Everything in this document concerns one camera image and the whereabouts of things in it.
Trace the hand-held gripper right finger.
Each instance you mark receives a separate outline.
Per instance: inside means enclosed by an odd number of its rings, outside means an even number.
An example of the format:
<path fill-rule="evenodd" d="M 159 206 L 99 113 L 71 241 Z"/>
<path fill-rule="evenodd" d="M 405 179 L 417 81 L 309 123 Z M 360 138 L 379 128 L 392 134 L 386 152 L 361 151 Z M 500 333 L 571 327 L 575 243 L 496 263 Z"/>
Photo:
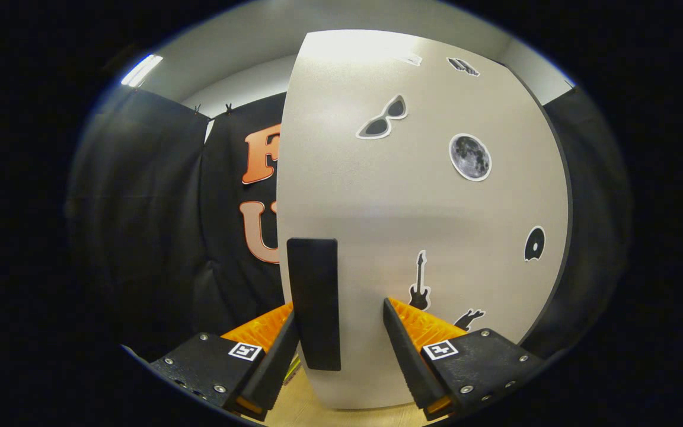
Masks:
<path fill-rule="evenodd" d="M 395 298 L 383 300 L 383 324 L 427 420 L 474 415 L 547 367 L 545 359 L 490 328 L 466 332 Z"/>

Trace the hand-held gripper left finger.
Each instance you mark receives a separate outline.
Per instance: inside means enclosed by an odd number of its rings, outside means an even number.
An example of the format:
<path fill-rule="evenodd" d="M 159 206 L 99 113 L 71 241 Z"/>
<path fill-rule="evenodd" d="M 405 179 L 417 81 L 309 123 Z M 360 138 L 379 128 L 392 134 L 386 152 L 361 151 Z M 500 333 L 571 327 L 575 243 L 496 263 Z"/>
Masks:
<path fill-rule="evenodd" d="M 276 405 L 298 343 L 289 302 L 222 335 L 198 333 L 150 367 L 217 410 L 263 421 Z"/>

